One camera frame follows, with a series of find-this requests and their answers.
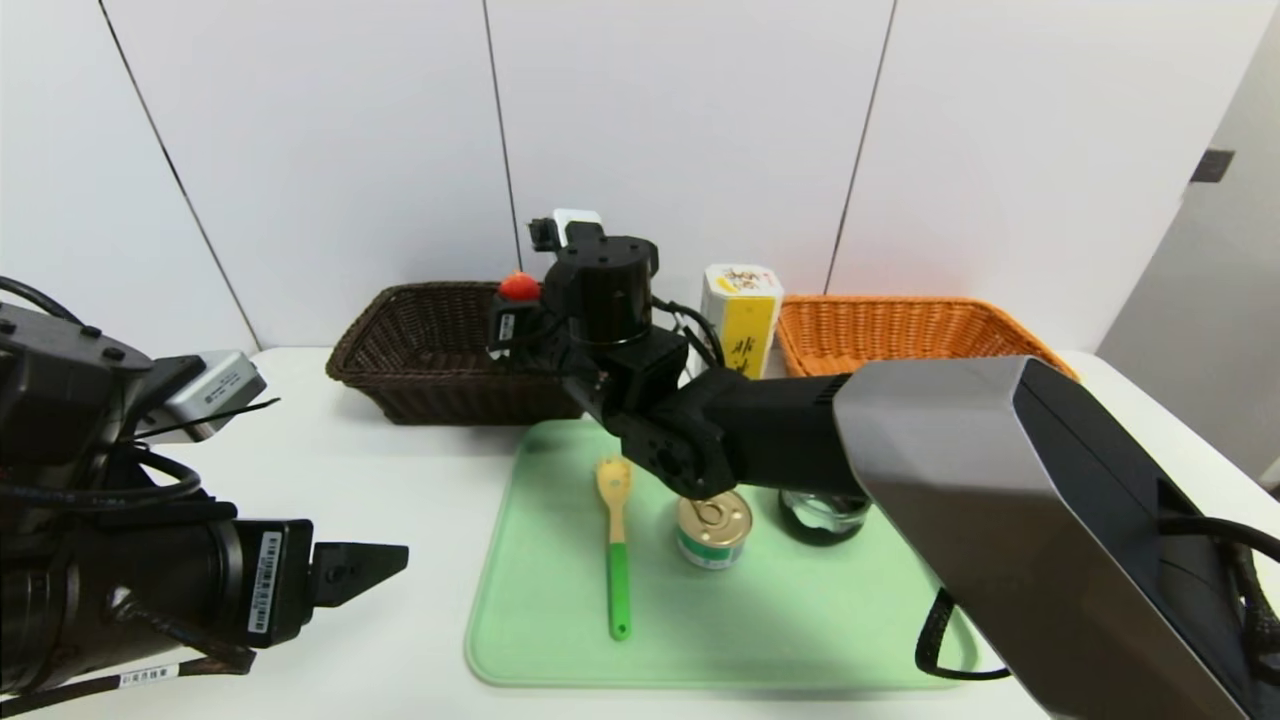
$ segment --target yellow box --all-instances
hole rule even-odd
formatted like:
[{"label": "yellow box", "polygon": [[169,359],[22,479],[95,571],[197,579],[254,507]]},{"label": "yellow box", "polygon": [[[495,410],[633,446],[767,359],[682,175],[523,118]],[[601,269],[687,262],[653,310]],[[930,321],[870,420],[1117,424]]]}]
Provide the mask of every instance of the yellow box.
[{"label": "yellow box", "polygon": [[760,379],[782,310],[777,273],[759,265],[710,265],[703,273],[701,313],[716,327],[726,365]]}]

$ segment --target spatula with green handle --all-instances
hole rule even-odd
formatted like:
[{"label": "spatula with green handle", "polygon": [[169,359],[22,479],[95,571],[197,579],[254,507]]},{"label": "spatula with green handle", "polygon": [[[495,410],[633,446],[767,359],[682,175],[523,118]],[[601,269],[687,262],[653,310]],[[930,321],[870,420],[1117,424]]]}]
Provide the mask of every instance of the spatula with green handle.
[{"label": "spatula with green handle", "polygon": [[595,466],[595,486],[609,509],[609,634],[625,641],[631,637],[631,578],[622,510],[631,495],[631,462],[605,457]]}]

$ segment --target can lid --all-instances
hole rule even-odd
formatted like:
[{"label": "can lid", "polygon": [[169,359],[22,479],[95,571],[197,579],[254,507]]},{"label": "can lid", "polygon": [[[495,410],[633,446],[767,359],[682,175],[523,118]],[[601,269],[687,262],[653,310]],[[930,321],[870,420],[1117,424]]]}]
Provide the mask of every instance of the can lid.
[{"label": "can lid", "polygon": [[677,512],[680,529],[703,544],[732,547],[751,532],[751,507],[733,491],[710,500],[681,498]]}]

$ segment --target brown wicker basket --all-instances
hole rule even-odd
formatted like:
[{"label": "brown wicker basket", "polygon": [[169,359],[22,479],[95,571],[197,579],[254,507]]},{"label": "brown wicker basket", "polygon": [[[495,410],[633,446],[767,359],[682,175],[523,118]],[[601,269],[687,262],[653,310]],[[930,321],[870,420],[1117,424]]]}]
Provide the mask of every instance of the brown wicker basket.
[{"label": "brown wicker basket", "polygon": [[384,290],[329,356],[329,377],[401,425],[529,425],[579,418],[556,378],[511,373],[485,351],[498,283]]},{"label": "brown wicker basket", "polygon": [[1004,310],[964,297],[792,295],[782,304],[778,341],[790,375],[852,373],[872,360],[1034,355],[1079,380]]}]

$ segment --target green tray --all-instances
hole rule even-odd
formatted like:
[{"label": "green tray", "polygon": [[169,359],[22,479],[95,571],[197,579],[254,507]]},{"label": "green tray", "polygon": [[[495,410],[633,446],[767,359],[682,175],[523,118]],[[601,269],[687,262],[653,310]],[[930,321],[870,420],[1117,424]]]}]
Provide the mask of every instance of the green tray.
[{"label": "green tray", "polygon": [[[471,670],[494,685],[867,691],[948,687],[915,669],[936,580],[873,511],[828,548],[787,537],[777,492],[741,487],[755,527],[742,559],[704,570],[676,547],[676,495],[635,468],[626,525],[631,620],[609,637],[607,514],[594,466],[618,441],[594,421],[525,436],[467,629]],[[956,614],[942,666],[972,669]]]}]

